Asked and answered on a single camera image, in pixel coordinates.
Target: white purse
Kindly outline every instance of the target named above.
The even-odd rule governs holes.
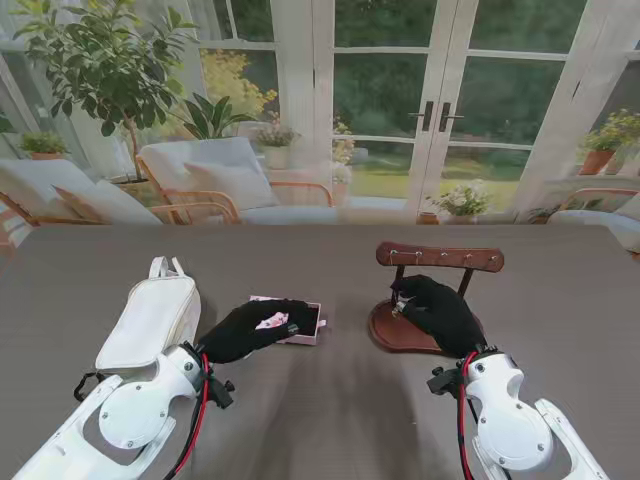
[[[200,294],[176,258],[156,257],[149,278],[138,283],[96,358],[96,369],[113,373],[152,365],[169,345],[193,343],[200,319]]]

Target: red cable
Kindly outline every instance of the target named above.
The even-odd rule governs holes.
[[[204,412],[207,409],[207,400],[209,398],[209,359],[207,358],[207,354],[202,354],[202,365],[204,366],[204,383],[202,384],[202,388],[204,389],[202,392],[202,405],[200,405],[200,414],[198,415],[198,423],[196,424],[196,429],[193,434],[193,439],[191,440],[191,445],[189,445],[189,450],[187,450],[187,454],[180,462],[180,465],[176,467],[176,474],[182,470],[185,463],[189,459],[193,448],[196,446],[196,440],[198,439],[198,434],[200,433],[200,427],[202,426],[202,420],[204,419]]]
[[[460,411],[459,434],[462,438],[464,438],[464,400],[465,400],[464,381],[469,371],[469,364],[471,363],[471,360],[473,360],[473,358],[476,355],[478,355],[478,352],[471,352],[467,357],[467,359],[465,360],[464,364],[462,365],[462,382],[460,382],[460,392],[458,394],[458,402],[460,402],[460,405],[458,407],[458,410]],[[466,480],[470,480],[473,478],[473,476],[471,475],[471,470],[469,469],[469,464],[467,462],[467,449],[465,445],[462,445],[460,453],[462,455],[462,468],[463,468],[464,478]]]

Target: wooden coat hook stand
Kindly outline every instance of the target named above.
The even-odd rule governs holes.
[[[383,242],[376,250],[376,259],[385,267],[396,267],[396,280],[404,276],[408,266],[464,268],[458,294],[464,297],[474,270],[497,273],[504,266],[504,255],[497,248],[418,247]],[[398,301],[397,293],[384,300],[369,314],[369,332],[374,341],[392,353],[432,353],[447,355],[440,350],[431,335],[415,327],[405,317],[392,314]]]

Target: gray tablecloth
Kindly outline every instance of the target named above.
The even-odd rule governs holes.
[[[210,409],[183,478],[461,478],[455,403],[425,385],[450,361],[387,354],[367,335],[394,275],[375,261],[382,240],[501,248],[504,270],[476,273],[467,293],[489,341],[525,371],[522,396],[556,402],[611,478],[637,476],[639,265],[598,227],[439,226],[38,229],[0,277],[0,477],[74,410],[129,289],[154,256],[175,255],[205,302],[200,332],[250,295],[320,302],[328,320],[317,347],[278,345],[217,370],[236,402]],[[144,478],[172,465],[190,407],[172,405],[180,427]],[[560,456],[536,478],[566,468]]]

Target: terracotta pot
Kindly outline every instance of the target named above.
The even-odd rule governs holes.
[[[605,175],[617,175],[622,167],[624,167],[624,155],[616,155],[607,164],[607,169],[604,171]]]
[[[33,160],[60,160],[64,158],[64,153],[31,152],[31,158]]]
[[[262,147],[267,168],[284,170],[289,168],[289,147]]]
[[[614,153],[615,152],[613,150],[589,152],[578,175],[596,175],[607,163],[609,163],[609,160],[611,160]]]
[[[332,190],[333,203],[338,207],[344,205],[349,195],[349,185],[346,183],[334,183]]]
[[[478,217],[475,215],[451,215],[450,213],[439,214],[438,221],[444,225],[474,225]]]

